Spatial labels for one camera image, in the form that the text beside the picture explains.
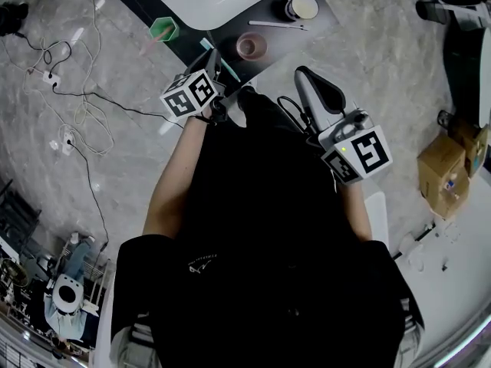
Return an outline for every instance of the gray marble floor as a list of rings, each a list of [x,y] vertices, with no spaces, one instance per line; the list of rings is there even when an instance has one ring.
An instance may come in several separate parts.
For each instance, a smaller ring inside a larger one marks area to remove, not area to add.
[[[83,28],[81,40],[92,53],[97,50],[91,0],[14,1],[26,1],[31,6],[23,28],[31,42],[39,44],[41,37],[47,44],[72,39],[76,30]],[[293,84],[297,66],[304,64],[320,74],[334,74],[382,125],[394,164],[375,180],[387,197],[391,251],[397,250],[405,234],[418,233],[432,218],[417,189],[416,157],[438,133],[437,112],[451,105],[442,62],[445,28],[421,21],[414,11],[415,1],[327,0],[340,25],[258,76],[260,92],[297,100]],[[86,90],[106,94],[127,107],[161,112],[160,92],[183,71],[183,64],[163,44],[156,45],[147,56],[139,56],[149,39],[147,27],[119,0],[104,0],[96,22],[101,52]],[[12,36],[3,39],[18,66],[27,67],[38,58],[24,40]],[[53,50],[55,60],[63,48]],[[90,62],[84,47],[76,43],[72,58],[58,66],[59,90],[80,91]],[[42,61],[38,68],[43,71]],[[61,122],[39,92],[23,91],[23,76],[1,50],[0,178],[14,179],[16,189],[35,208],[42,209],[42,225],[36,233],[41,244],[52,247],[55,238],[66,238],[77,230],[93,235],[102,245],[105,235],[88,187],[85,163],[75,152],[65,156],[55,149]],[[41,90],[61,118],[74,124],[79,97],[53,94],[36,73],[27,75],[26,84]],[[115,258],[121,243],[141,233],[150,194],[180,130],[171,128],[161,136],[162,120],[158,118],[125,113],[97,98],[89,97],[89,101],[106,113],[115,141],[106,156],[84,151],[110,235],[106,254]],[[110,145],[103,128],[91,117],[77,128],[96,150]]]

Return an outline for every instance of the white mug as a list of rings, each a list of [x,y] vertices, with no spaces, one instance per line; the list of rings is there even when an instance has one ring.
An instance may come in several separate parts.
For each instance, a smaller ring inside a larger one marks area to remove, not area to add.
[[[315,0],[288,0],[285,13],[293,21],[313,19],[319,13],[319,5]]]

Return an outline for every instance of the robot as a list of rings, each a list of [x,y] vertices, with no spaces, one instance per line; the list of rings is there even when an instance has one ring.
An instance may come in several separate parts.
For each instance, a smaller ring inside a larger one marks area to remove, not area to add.
[[[214,125],[223,122],[227,112],[221,101],[226,87],[218,82],[220,73],[220,54],[211,49],[184,74],[177,75],[160,99],[175,120],[194,116]],[[392,156],[381,127],[374,125],[351,94],[334,82],[307,67],[295,71],[295,86],[303,106],[301,118],[306,124],[301,132],[306,143],[315,148],[340,183],[350,185],[389,166]],[[213,112],[210,119],[200,115],[208,105]]]

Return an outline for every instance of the wire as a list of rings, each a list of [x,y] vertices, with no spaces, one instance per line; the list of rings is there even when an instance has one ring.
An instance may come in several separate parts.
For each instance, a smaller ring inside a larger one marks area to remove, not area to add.
[[[75,135],[78,137],[78,139],[82,142],[82,144],[84,146],[86,146],[86,148],[93,154],[96,154],[96,155],[99,155],[99,156],[104,156],[106,154],[108,154],[112,148],[114,147],[114,138],[112,136],[112,133],[110,131],[110,128],[109,128],[109,123],[107,122],[107,117],[106,117],[106,114],[104,113],[104,111],[102,111],[100,108],[94,106],[92,103],[88,102],[87,98],[85,96],[82,97],[82,101],[81,103],[78,105],[77,109],[75,110],[74,112],[74,124],[76,126],[81,126],[82,124],[84,124],[87,116],[90,116],[92,117],[99,125],[101,125],[104,129],[104,131],[106,132],[106,134],[108,135],[109,137],[109,140],[110,140],[110,145],[109,147],[107,147],[106,149],[103,149],[103,150],[98,150],[98,149],[95,149],[94,147],[90,146],[84,139],[84,137],[82,136],[82,134],[76,130],[74,127],[72,127],[72,125],[70,124],[67,124],[65,123],[65,121],[61,118],[60,114],[46,101],[45,97],[44,97],[44,94],[39,90],[39,89],[28,89],[26,88],[25,86],[25,82],[26,82],[26,78],[27,78],[27,73],[32,73],[33,71],[39,73],[39,74],[43,74],[43,72],[41,72],[39,69],[36,68],[36,66],[39,64],[39,62],[41,61],[42,58],[44,58],[44,62],[47,62],[46,58],[44,57],[45,56],[45,52],[46,51],[49,51],[51,48],[55,47],[56,45],[60,44],[60,43],[65,43],[69,50],[70,50],[70,54],[68,55],[68,57],[66,57],[65,59],[59,61],[58,63],[56,63],[49,71],[49,74],[52,73],[53,69],[59,65],[61,62],[63,61],[66,61],[70,56],[71,56],[71,46],[70,46],[70,43],[74,43],[74,42],[80,42],[82,43],[82,45],[84,46],[85,50],[87,51],[87,53],[89,54],[90,58],[91,58],[91,65],[89,66],[88,70],[87,70],[87,76],[85,77],[84,79],[84,82],[82,83],[82,86],[81,86],[81,92],[83,93],[84,92],[84,88],[85,88],[85,85],[88,81],[88,78],[90,77],[91,75],[91,71],[92,71],[92,67],[94,66],[94,62],[95,62],[95,59],[97,58],[97,56],[99,55],[99,52],[101,51],[101,33],[99,32],[99,30],[97,29],[97,26],[96,26],[96,23],[95,23],[95,12],[96,12],[96,8],[95,8],[95,2],[94,0],[92,0],[92,3],[93,3],[93,9],[94,9],[94,17],[93,17],[93,24],[94,24],[94,28],[97,32],[97,39],[98,39],[98,49],[97,49],[97,53],[95,54],[95,56],[92,56],[92,53],[89,51],[87,45],[80,39],[78,40],[71,40],[71,41],[57,41],[57,42],[54,42],[53,44],[51,44],[49,47],[46,48],[46,40],[45,38],[41,38],[40,40],[40,46],[41,48],[35,48],[32,46],[31,42],[27,39],[27,37],[25,37],[25,35],[23,35],[22,33],[18,33],[16,34],[17,37],[20,37],[20,38],[25,38],[26,41],[28,42],[29,46],[31,48],[33,48],[34,50],[39,50],[39,51],[42,51],[41,55],[39,56],[39,59],[30,67],[27,67],[27,68],[22,68],[22,67],[19,67],[13,60],[12,60],[12,57],[10,56],[10,54],[8,53],[8,50],[3,42],[2,39],[0,39],[0,41],[2,42],[2,45],[5,49],[5,53],[7,54],[8,56],[8,59],[10,60],[10,62],[15,66],[17,67],[19,70],[23,71],[24,72],[24,80],[22,82],[22,90],[24,91],[25,94],[30,94],[31,91],[36,91],[38,92],[40,95],[41,95],[41,98],[43,99],[44,101],[44,104],[49,108],[51,109],[57,116],[57,118],[61,121],[61,124],[62,126],[60,126],[60,130],[58,131],[58,139],[61,140],[61,142],[63,142],[63,139],[61,138],[61,128],[63,127],[66,127],[68,129],[68,131],[70,133],[72,133],[74,135],[74,138],[75,138]],[[98,113],[100,113],[102,115],[102,119],[99,119],[97,118],[92,112],[91,112],[91,109],[95,109],[97,110]]]
[[[292,104],[298,110],[298,112],[300,113],[300,118],[302,119],[302,121],[306,125],[305,128],[297,121],[297,119],[295,119],[293,117],[293,115],[286,109],[286,107],[283,106],[282,100],[287,100],[290,104]],[[305,114],[303,109],[300,108],[300,106],[296,102],[294,102],[294,100],[292,98],[286,97],[284,95],[278,97],[276,99],[276,102],[278,103],[279,107],[281,107],[283,109],[283,111],[288,115],[288,117],[290,117],[290,119],[292,119],[292,121],[300,129],[300,131],[302,131],[303,133],[307,133],[307,129],[310,127],[311,121],[308,118],[308,116]]]
[[[44,62],[45,62],[47,65],[51,64],[51,62],[53,61],[53,56],[51,55],[51,52],[50,52],[50,51],[48,51],[48,50],[44,50],[44,49],[42,49],[42,48],[35,48],[35,47],[33,47],[33,46],[31,45],[31,42],[29,41],[29,38],[27,38],[27,37],[26,37],[24,34],[22,34],[22,33],[18,32],[18,31],[16,31],[16,32],[15,32],[15,33],[13,33],[13,34],[14,34],[14,35],[17,35],[19,38],[24,38],[24,39],[25,39],[25,40],[28,42],[28,45],[29,45],[29,47],[30,47],[32,50],[34,50],[34,51],[43,51],[43,60],[44,60]]]
[[[110,100],[109,98],[106,98],[106,97],[103,97],[97,93],[94,93],[94,92],[89,92],[89,93],[82,93],[82,94],[74,94],[74,93],[58,93],[57,91],[54,90],[54,88],[56,87],[56,84],[53,84],[53,87],[51,88],[53,90],[53,93],[55,94],[58,94],[58,95],[71,95],[73,97],[79,97],[79,96],[87,96],[87,95],[94,95],[96,97],[99,97],[100,99],[102,100],[105,100],[107,102],[111,102],[113,103],[114,105],[116,105],[117,107],[120,107],[122,110],[125,110],[127,112],[134,112],[134,113],[138,113],[138,114],[141,114],[143,116],[154,116],[154,117],[162,117],[165,121],[168,121],[169,123],[172,123],[172,124],[175,124],[177,125],[178,127],[180,127],[181,129],[184,129],[184,127],[182,125],[180,125],[179,123],[176,123],[175,121],[172,121],[172,120],[169,120],[167,119],[164,115],[162,114],[158,114],[158,113],[145,113],[145,112],[140,112],[139,110],[136,110],[136,109],[130,109],[130,108],[127,108],[127,107],[124,107],[122,106],[121,104],[119,104],[118,102],[116,101],[113,101],[113,100]]]
[[[97,262],[99,261],[99,257],[101,256],[101,253],[104,251],[104,249],[106,249],[107,245],[109,244],[109,233],[107,232],[106,221],[104,220],[104,217],[102,215],[101,207],[99,206],[99,202],[97,201],[95,194],[94,194],[94,190],[92,189],[91,171],[89,170],[89,162],[88,162],[86,156],[76,146],[74,146],[74,144],[70,140],[67,141],[67,144],[72,146],[74,149],[76,149],[77,152],[85,160],[85,166],[87,167],[87,179],[89,182],[89,188],[91,189],[92,197],[94,198],[95,204],[97,205],[97,208],[99,210],[99,214],[101,215],[102,226],[104,227],[104,231],[106,232],[106,242],[102,245],[101,249],[99,250],[99,253],[97,254],[97,257],[95,259],[94,266],[92,266],[91,276],[89,277],[89,279],[92,281],[92,275],[94,274],[94,269],[97,266]]]
[[[67,57],[65,57],[63,60],[58,61],[57,63],[54,63],[54,66],[51,67],[51,69],[49,70],[49,77],[50,77],[50,79],[51,79],[51,73],[56,68],[56,66],[59,65],[60,63],[63,63],[64,61],[68,60],[70,58],[70,56],[71,56],[71,46],[70,46],[70,43],[68,43],[66,41],[62,41],[62,42],[64,42],[68,46],[68,50],[70,52],[68,53],[68,56]]]

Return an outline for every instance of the white cable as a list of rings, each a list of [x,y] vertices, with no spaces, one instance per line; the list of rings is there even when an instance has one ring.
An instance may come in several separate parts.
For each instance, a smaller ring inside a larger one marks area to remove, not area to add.
[[[92,18],[93,21],[92,21],[92,25],[94,26],[94,29],[97,32],[97,53],[94,56],[92,56],[92,53],[89,51],[87,45],[82,40],[80,40],[80,39],[70,40],[70,41],[58,41],[58,42],[54,43],[53,45],[51,45],[49,48],[46,48],[46,39],[43,37],[40,40],[41,54],[39,56],[39,59],[32,66],[27,67],[27,68],[22,68],[22,67],[19,67],[16,63],[14,63],[14,61],[12,60],[10,54],[7,51],[7,48],[6,48],[3,40],[0,40],[0,41],[2,41],[2,45],[3,45],[4,49],[5,49],[5,53],[7,54],[8,59],[10,60],[10,62],[15,67],[17,67],[19,70],[21,70],[21,71],[24,72],[24,79],[22,81],[22,90],[24,91],[24,93],[25,94],[30,94],[31,91],[38,92],[41,95],[41,98],[43,99],[44,104],[49,109],[51,109],[56,114],[57,118],[61,121],[61,126],[58,129],[58,139],[60,139],[61,142],[63,142],[63,140],[61,139],[61,128],[66,128],[68,132],[70,132],[70,133],[72,133],[74,135],[74,138],[76,136],[78,136],[78,138],[82,142],[82,144],[91,153],[96,154],[96,155],[99,155],[99,156],[104,156],[104,155],[108,154],[112,150],[112,148],[114,147],[114,138],[113,138],[112,133],[110,131],[109,123],[107,122],[107,116],[106,116],[106,113],[104,111],[102,111],[101,108],[96,107],[95,105],[93,105],[92,103],[90,103],[88,101],[88,99],[87,99],[87,96],[84,94],[85,93],[85,86],[86,86],[87,81],[88,81],[88,79],[89,79],[89,77],[91,75],[92,68],[94,66],[94,62],[97,59],[97,56],[99,55],[99,53],[101,52],[101,33],[99,32],[99,29],[97,28],[97,25],[96,25],[96,5],[95,5],[95,0],[92,0],[92,7],[93,7],[93,18]],[[89,54],[89,56],[91,58],[91,64],[90,64],[89,68],[87,69],[87,75],[86,75],[84,81],[82,82],[82,86],[81,86],[81,93],[83,94],[82,95],[82,101],[77,106],[76,110],[74,111],[74,124],[76,126],[81,126],[81,125],[84,124],[85,120],[87,119],[87,115],[90,116],[90,117],[92,117],[99,125],[101,125],[101,127],[103,127],[104,131],[106,132],[106,134],[108,135],[108,137],[110,139],[110,145],[106,149],[97,150],[97,149],[93,148],[92,146],[88,145],[87,142],[85,141],[84,137],[82,136],[82,134],[78,130],[76,130],[70,124],[67,124],[67,123],[64,122],[64,120],[61,118],[60,114],[46,101],[46,98],[44,97],[44,94],[39,89],[31,89],[31,88],[26,89],[26,87],[25,87],[25,81],[26,81],[27,73],[30,74],[32,71],[35,71],[35,72],[37,72],[39,74],[43,74],[43,72],[41,72],[39,69],[37,69],[36,66],[41,61],[44,53],[46,51],[49,51],[50,49],[54,48],[56,45],[58,45],[60,43],[63,43],[63,42],[67,42],[67,43],[80,42],[80,43],[82,43],[82,45],[85,47],[85,50],[87,51],[87,53]],[[90,111],[90,107],[91,108],[94,108],[95,110],[97,110],[102,115],[102,121],[100,119],[98,119],[97,117],[95,117],[95,115]],[[81,120],[77,121],[77,116],[80,116],[80,113],[82,113],[81,114],[82,118],[81,118]]]

